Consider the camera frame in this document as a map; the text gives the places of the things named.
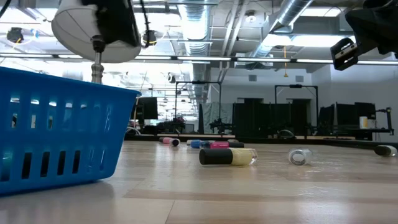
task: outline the vent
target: vent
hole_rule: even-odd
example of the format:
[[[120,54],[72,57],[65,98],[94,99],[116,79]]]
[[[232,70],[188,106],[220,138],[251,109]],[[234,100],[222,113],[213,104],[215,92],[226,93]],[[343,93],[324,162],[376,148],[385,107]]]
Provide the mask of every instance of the vent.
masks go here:
[[[296,82],[297,83],[303,83],[304,82],[304,76],[303,75],[296,75]]]
[[[257,81],[257,75],[249,75],[249,82],[256,82]]]

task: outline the blue plastic basket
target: blue plastic basket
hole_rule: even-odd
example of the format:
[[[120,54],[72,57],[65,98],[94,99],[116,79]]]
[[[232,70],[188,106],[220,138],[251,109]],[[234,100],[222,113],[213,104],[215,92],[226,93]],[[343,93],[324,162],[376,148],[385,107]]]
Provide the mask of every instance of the blue plastic basket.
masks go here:
[[[0,67],[0,194],[113,175],[138,94]]]

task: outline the black cap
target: black cap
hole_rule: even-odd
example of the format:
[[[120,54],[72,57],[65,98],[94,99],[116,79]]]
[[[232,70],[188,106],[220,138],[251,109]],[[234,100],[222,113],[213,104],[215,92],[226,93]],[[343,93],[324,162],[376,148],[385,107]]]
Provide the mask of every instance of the black cap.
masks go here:
[[[230,142],[229,146],[230,147],[244,147],[244,143],[243,142]]]
[[[376,146],[374,152],[379,156],[389,156],[391,155],[391,149],[387,146]]]
[[[178,146],[180,144],[180,141],[178,139],[172,139],[170,140],[170,143],[173,146]]]
[[[202,165],[230,165],[233,154],[230,149],[202,149],[199,152],[199,161]]]

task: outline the air duct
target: air duct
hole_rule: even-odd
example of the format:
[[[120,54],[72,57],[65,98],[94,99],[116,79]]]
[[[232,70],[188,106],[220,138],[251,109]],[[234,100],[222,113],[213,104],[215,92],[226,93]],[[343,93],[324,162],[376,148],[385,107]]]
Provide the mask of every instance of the air duct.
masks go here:
[[[285,0],[280,11],[277,14],[271,15],[265,21],[263,29],[264,40],[257,46],[255,51],[250,54],[250,57],[262,58],[266,57],[271,49],[274,47],[267,41],[269,32],[275,31],[282,27],[292,27],[293,23],[300,17],[301,13],[309,7],[313,0]],[[260,63],[246,64],[246,69],[253,70],[255,68],[264,67]]]
[[[210,7],[198,4],[179,5],[182,18],[183,37],[187,40],[205,40],[209,33]],[[191,56],[208,55],[209,46],[206,43],[186,43],[185,49]],[[193,80],[206,80],[210,72],[207,64],[193,63]],[[196,98],[203,98],[203,86],[193,87]]]

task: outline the wooden floor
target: wooden floor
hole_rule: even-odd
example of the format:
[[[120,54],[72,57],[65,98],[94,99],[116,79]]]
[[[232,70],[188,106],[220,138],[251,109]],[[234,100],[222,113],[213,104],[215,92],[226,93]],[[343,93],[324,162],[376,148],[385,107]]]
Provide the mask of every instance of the wooden floor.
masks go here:
[[[125,142],[112,178],[0,198],[0,224],[398,223],[398,160],[373,151],[248,144],[255,166],[201,166],[198,150]]]

